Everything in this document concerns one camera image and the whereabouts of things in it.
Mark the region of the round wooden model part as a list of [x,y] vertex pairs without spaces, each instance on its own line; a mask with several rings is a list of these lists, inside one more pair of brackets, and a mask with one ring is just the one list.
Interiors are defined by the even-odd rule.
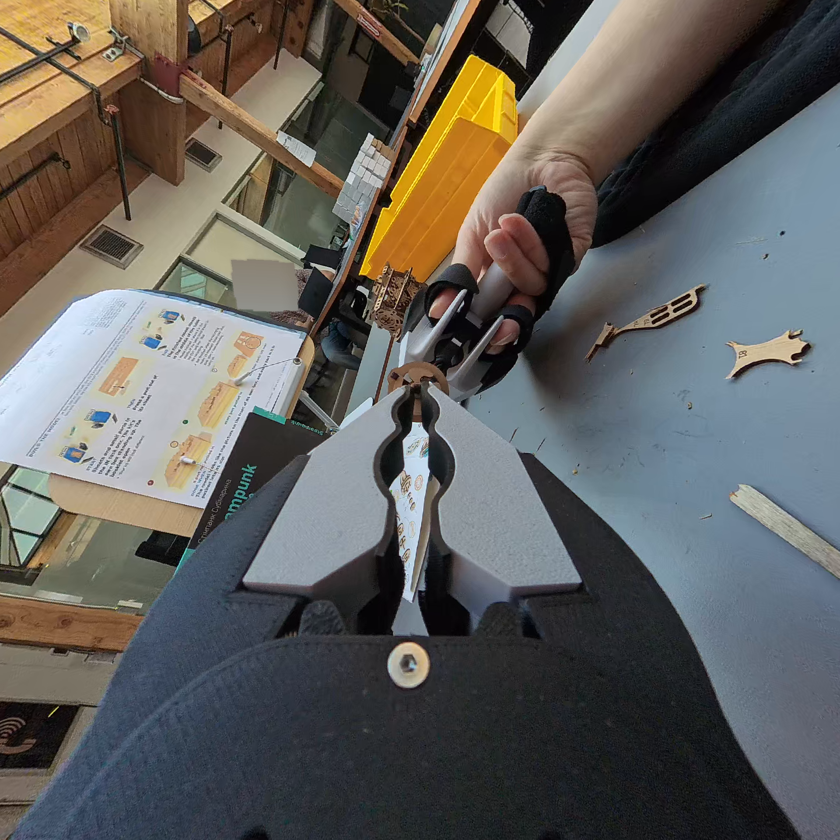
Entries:
[[405,363],[391,369],[385,378],[389,394],[405,387],[411,396],[412,420],[420,423],[423,419],[422,389],[434,385],[442,393],[449,394],[449,384],[445,375],[434,364],[424,361]]

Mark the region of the black model kit box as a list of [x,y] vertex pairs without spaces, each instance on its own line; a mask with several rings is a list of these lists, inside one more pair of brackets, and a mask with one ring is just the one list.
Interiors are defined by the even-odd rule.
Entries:
[[247,416],[224,466],[217,473],[182,561],[294,458],[311,452],[332,433],[256,407]]

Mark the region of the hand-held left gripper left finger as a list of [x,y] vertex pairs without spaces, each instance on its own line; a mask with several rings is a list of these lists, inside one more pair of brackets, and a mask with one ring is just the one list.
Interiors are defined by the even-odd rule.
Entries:
[[312,451],[246,589],[329,601],[351,632],[392,633],[405,573],[390,486],[404,469],[414,400],[401,386]]

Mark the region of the stack of white boxes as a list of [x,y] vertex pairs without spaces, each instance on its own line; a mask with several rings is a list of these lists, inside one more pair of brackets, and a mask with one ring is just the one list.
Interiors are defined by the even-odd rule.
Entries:
[[391,171],[394,151],[382,140],[369,133],[352,162],[350,173],[344,179],[332,212],[350,224],[359,214],[364,214],[383,188]]

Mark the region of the winged flat wooden piece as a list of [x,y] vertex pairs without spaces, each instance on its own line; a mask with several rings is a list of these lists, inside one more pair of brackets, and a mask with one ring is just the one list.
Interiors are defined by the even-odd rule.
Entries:
[[726,376],[733,380],[747,369],[769,363],[797,365],[811,349],[811,344],[802,339],[802,330],[785,330],[780,336],[760,343],[727,342],[734,352],[734,364]]

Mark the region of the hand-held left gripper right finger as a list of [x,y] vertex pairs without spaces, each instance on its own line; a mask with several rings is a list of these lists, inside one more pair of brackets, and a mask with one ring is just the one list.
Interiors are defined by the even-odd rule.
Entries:
[[423,386],[419,402],[437,482],[419,596],[428,633],[467,635],[494,604],[578,591],[581,575],[521,454],[436,386]]

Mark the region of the assembly instruction booklet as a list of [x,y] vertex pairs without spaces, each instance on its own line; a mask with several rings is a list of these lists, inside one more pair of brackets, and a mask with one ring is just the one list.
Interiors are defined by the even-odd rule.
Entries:
[[398,550],[404,569],[402,597],[413,602],[422,580],[429,541],[431,505],[439,489],[428,463],[429,435],[414,423],[403,440],[403,469],[391,484]]

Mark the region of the black quilted cushion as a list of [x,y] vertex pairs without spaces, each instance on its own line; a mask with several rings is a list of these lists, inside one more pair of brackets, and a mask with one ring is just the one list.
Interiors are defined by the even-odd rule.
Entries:
[[591,246],[648,221],[838,82],[839,2],[784,2],[600,184]]

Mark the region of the small assembled wooden model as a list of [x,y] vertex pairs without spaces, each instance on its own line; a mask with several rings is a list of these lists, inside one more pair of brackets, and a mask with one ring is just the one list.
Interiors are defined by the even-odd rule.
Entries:
[[399,341],[407,310],[423,286],[412,269],[398,270],[386,262],[371,289],[369,315],[373,323]]

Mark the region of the wooden easel board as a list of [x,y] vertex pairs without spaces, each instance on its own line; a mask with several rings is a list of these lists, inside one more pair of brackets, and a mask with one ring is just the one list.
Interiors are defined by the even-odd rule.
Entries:
[[49,450],[49,492],[70,512],[189,536],[247,416],[289,417],[313,356],[297,330],[143,320],[80,381]]

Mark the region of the wooden support post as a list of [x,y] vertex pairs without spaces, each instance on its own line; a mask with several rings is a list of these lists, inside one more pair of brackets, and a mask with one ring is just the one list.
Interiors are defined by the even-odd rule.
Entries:
[[321,192],[338,199],[343,180],[318,163],[305,164],[298,159],[277,140],[276,130],[269,129],[202,78],[184,70],[180,75],[180,93],[188,103],[235,131]]

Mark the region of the slotted wooden model piece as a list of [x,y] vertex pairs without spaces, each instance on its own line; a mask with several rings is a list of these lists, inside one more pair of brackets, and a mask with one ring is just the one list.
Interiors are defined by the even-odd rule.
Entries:
[[616,327],[610,322],[606,322],[589,352],[584,357],[584,361],[590,363],[598,350],[607,347],[610,342],[623,333],[661,329],[692,313],[698,309],[701,292],[706,288],[707,286],[705,284],[690,288],[688,291],[667,301],[665,304],[648,310],[644,315],[621,328]]

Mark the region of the person's right hand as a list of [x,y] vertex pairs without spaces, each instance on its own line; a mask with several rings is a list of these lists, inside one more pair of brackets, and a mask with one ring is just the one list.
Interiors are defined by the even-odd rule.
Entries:
[[540,237],[515,214],[522,194],[534,186],[563,198],[565,221],[579,266],[592,243],[597,201],[583,164],[567,154],[541,160],[511,148],[478,192],[462,223],[453,263],[467,266],[479,279],[497,264],[514,286],[508,304],[536,312],[547,288],[550,259]]

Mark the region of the paper notice on post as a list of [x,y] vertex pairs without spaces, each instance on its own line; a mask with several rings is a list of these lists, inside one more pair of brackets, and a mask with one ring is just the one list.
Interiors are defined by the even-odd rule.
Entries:
[[281,130],[277,132],[277,141],[295,159],[297,159],[307,167],[313,167],[317,155],[317,152],[314,148],[306,145],[303,141]]

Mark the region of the printed instruction sheet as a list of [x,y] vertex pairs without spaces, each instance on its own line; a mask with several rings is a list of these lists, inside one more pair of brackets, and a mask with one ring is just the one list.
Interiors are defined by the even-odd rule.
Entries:
[[305,339],[156,290],[75,301],[2,379],[2,461],[202,510],[249,415],[289,408]]

